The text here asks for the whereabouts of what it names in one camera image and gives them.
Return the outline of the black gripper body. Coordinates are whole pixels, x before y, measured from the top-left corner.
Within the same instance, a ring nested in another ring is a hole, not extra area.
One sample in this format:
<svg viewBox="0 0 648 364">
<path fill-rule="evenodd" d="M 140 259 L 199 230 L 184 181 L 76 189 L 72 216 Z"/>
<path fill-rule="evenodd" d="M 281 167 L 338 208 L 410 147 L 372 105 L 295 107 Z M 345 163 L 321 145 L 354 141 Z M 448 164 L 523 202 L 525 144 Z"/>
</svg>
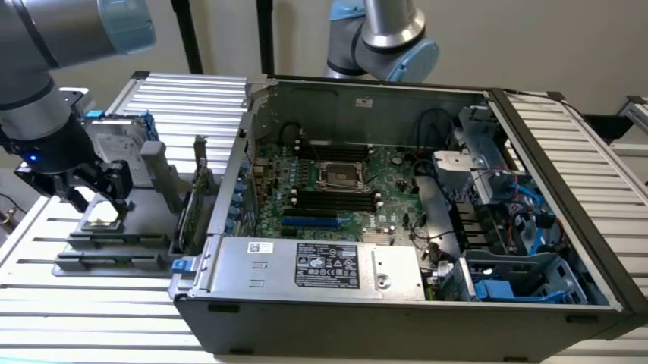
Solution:
<svg viewBox="0 0 648 364">
<path fill-rule="evenodd" d="M 31 169 L 20 176 L 23 181 L 43 195 L 59 196 L 63 200 L 67 200 L 70 188 L 80 181 L 74 178 L 78 166 L 100 159 L 86 129 L 74 115 L 70 115 L 58 131 L 36 140 L 11 139 L 3 133 L 1 147 L 19 156 Z"/>
</svg>

